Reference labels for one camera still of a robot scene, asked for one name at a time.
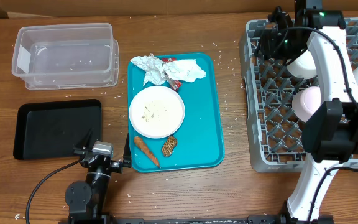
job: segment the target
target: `black tray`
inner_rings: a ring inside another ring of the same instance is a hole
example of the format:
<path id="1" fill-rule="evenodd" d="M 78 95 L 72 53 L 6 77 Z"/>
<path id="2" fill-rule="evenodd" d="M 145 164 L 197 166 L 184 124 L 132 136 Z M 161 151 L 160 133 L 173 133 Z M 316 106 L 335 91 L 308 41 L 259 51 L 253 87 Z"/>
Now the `black tray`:
<path id="1" fill-rule="evenodd" d="M 22 105 L 17 112 L 15 159 L 45 159 L 73 155 L 73 146 L 92 130 L 90 146 L 101 139 L 99 100 L 75 100 Z"/>

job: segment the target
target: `carrot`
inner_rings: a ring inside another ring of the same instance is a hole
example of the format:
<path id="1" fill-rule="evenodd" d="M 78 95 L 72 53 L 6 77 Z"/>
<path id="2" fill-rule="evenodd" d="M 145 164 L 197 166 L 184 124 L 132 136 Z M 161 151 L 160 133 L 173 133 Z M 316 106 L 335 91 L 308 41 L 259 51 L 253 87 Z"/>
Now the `carrot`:
<path id="1" fill-rule="evenodd" d="M 149 147 L 146 146 L 146 143 L 139 137 L 135 137 L 135 145 L 142 151 L 146 156 L 158 167 L 160 167 L 160 162 L 156 158 L 156 156 L 150 151 Z"/>

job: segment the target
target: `white bowl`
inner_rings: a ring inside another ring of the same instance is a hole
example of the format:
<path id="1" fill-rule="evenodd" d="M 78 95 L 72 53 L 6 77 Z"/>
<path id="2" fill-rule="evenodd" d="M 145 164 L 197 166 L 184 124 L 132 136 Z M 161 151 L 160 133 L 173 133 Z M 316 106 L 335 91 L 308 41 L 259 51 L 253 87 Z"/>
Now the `white bowl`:
<path id="1" fill-rule="evenodd" d="M 165 86 L 152 86 L 140 91 L 129 106 L 132 126 L 148 138 L 164 138 L 173 134 L 184 119 L 182 98 Z"/>

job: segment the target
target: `teal tray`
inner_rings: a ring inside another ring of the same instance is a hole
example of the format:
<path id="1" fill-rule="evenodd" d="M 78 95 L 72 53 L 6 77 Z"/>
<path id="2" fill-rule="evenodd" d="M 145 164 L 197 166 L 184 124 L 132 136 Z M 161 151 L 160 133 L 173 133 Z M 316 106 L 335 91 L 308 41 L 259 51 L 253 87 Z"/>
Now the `teal tray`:
<path id="1" fill-rule="evenodd" d="M 158 172 L 214 167 L 224 157 L 224 144 L 218 94 L 214 68 L 211 58 L 204 53 L 160 55 L 158 58 L 197 59 L 197 64 L 206 72 L 206 77 L 193 83 L 183 82 L 178 94 L 185 103 L 185 119 L 174 137 L 178 145 L 170 157 L 163 156 L 161 147 L 167 140 L 150 139 L 140 135 L 128 121 L 128 130 L 132 155 L 132 167 L 139 172 Z M 144 88 L 153 86 L 150 82 L 143 86 L 145 72 L 133 63 L 128 65 L 128 109 L 132 99 Z M 160 161 L 161 168 L 153 164 L 147 156 L 135 146 L 134 138 L 140 136 Z"/>

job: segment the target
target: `clear plastic container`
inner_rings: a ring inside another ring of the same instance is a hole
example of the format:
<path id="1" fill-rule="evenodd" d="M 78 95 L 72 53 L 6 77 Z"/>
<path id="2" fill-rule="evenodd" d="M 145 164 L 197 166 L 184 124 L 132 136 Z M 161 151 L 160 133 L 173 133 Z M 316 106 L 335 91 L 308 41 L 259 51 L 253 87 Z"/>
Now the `clear plastic container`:
<path id="1" fill-rule="evenodd" d="M 114 86 L 118 68 L 107 23 L 23 27 L 17 35 L 12 74 L 29 90 Z"/>

